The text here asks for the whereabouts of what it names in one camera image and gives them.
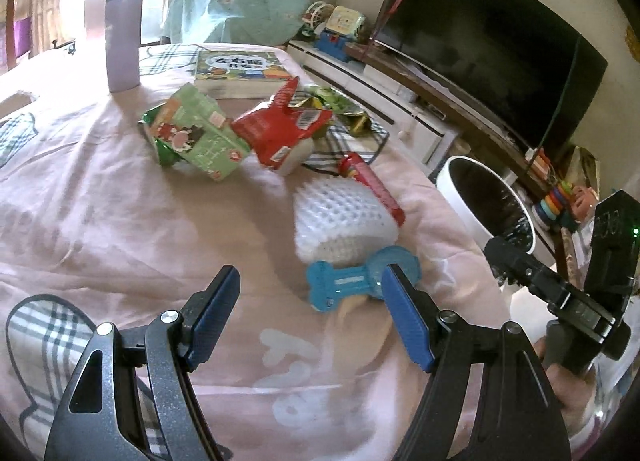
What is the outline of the person's right hand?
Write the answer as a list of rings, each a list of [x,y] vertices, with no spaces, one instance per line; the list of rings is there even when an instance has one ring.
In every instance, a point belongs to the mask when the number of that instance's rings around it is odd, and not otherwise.
[[[559,401],[567,433],[577,434],[593,414],[597,395],[596,369],[591,367],[585,374],[576,375],[559,363],[551,363],[544,371]]]

